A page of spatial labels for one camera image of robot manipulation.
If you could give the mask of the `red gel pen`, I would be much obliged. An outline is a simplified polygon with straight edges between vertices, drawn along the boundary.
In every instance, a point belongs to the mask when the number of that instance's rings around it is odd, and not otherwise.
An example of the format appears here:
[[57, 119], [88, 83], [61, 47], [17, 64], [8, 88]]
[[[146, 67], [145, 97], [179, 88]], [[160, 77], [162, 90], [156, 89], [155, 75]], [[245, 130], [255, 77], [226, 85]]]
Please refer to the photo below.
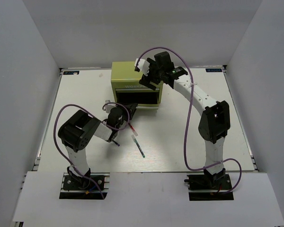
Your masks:
[[130, 123], [128, 123], [128, 125], [129, 125], [130, 129], [132, 130], [134, 136], [138, 136], [138, 133], [137, 133], [137, 131], [134, 129], [134, 127], [133, 127]]

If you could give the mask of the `green gel pen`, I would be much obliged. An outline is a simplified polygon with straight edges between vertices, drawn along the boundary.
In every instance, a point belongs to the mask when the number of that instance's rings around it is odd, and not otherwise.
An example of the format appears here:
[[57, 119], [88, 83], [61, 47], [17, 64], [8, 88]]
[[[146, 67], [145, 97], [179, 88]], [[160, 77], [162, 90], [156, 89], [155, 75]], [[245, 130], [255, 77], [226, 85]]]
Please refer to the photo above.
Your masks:
[[134, 135], [132, 135], [131, 137], [132, 137], [134, 143], [136, 144], [137, 148], [139, 149], [139, 151], [140, 151], [142, 157], [145, 158], [145, 154], [144, 154], [144, 152], [143, 152], [143, 150], [142, 150], [142, 148], [141, 148], [139, 142], [137, 141], [136, 137], [135, 137]]

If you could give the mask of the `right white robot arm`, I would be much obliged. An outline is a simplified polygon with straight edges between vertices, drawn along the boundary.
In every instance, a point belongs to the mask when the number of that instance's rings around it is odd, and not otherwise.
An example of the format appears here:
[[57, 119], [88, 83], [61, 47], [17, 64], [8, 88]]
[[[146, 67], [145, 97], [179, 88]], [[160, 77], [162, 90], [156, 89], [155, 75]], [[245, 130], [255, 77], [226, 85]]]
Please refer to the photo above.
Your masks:
[[221, 184], [225, 176], [223, 145], [230, 129], [230, 109], [226, 101], [219, 102], [204, 92], [195, 82], [188, 66], [175, 67], [168, 52], [160, 52], [154, 59], [135, 60], [135, 71], [142, 72], [139, 83], [152, 90], [163, 82], [189, 101], [189, 107], [200, 114], [198, 131], [205, 141], [205, 185], [211, 189]]

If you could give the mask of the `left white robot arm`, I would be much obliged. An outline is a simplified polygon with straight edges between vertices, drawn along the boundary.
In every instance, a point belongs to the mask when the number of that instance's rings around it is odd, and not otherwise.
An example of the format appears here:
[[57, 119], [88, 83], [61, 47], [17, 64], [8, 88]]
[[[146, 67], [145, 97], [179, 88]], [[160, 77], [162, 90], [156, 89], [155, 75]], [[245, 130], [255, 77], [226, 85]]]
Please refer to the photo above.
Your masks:
[[101, 121], [87, 111], [79, 109], [58, 130], [58, 137], [68, 152], [68, 160], [71, 162], [67, 169], [68, 174], [74, 179], [74, 183], [81, 189], [90, 185], [90, 167], [87, 164], [85, 148], [93, 136], [106, 142], [112, 142], [118, 132], [124, 130], [133, 118], [137, 103], [107, 102], [103, 110], [108, 117]]

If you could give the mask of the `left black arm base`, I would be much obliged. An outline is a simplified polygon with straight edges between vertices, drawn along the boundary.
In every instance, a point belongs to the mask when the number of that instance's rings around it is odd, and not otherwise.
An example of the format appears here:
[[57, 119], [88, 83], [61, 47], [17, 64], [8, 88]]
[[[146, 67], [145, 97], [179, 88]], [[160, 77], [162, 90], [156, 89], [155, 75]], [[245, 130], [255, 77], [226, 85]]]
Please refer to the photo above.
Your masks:
[[103, 200], [109, 189], [109, 173], [92, 173], [90, 177], [98, 184], [100, 191], [93, 182], [80, 184], [68, 173], [63, 174], [59, 199], [62, 200]]

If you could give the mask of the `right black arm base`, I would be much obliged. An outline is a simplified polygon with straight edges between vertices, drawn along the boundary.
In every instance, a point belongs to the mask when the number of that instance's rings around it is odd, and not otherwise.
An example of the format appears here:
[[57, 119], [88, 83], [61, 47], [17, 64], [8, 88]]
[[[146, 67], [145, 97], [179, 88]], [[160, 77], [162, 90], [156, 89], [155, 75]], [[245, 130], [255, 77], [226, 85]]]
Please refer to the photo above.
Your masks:
[[205, 175], [187, 175], [184, 183], [188, 186], [190, 201], [233, 201], [230, 176], [226, 174], [214, 184]]

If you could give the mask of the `green metal tool chest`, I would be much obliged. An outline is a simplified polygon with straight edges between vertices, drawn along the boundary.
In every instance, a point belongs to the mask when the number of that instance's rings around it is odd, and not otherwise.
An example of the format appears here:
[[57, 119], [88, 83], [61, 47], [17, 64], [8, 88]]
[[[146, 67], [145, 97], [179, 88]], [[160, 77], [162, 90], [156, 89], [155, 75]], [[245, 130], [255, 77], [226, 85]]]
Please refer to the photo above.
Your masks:
[[[111, 68], [111, 86], [116, 102], [116, 92], [118, 88], [148, 88], [139, 84], [139, 80], [142, 78], [141, 72], [134, 71], [134, 62], [133, 61], [116, 61], [112, 63]], [[159, 104], [161, 102], [163, 84], [160, 83], [157, 85], [157, 88], [160, 89]]]

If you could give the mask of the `right blue corner label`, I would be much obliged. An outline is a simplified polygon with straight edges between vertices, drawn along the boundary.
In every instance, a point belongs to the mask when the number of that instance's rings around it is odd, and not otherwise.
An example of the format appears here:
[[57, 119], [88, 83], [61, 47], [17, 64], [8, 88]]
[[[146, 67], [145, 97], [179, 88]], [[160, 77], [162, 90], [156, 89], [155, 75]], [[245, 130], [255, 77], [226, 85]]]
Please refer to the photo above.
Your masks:
[[206, 68], [206, 72], [222, 72], [222, 69], [219, 68]]

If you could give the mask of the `blue corner label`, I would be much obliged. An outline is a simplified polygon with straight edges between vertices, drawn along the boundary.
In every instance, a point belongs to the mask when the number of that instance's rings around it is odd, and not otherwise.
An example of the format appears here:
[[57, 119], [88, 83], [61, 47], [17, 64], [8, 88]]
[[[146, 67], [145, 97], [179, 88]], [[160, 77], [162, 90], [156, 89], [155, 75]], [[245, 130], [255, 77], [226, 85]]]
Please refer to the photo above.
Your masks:
[[219, 68], [206, 68], [206, 72], [222, 72], [222, 69]]
[[63, 75], [79, 75], [79, 71], [64, 71]]

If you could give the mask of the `left blue corner label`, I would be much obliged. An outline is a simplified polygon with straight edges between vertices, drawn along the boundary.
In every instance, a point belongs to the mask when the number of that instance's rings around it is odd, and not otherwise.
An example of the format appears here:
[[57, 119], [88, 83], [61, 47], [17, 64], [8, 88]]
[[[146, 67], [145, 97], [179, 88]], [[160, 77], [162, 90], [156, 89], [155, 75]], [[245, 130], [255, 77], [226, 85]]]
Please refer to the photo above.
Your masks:
[[63, 75], [79, 75], [79, 71], [64, 71]]

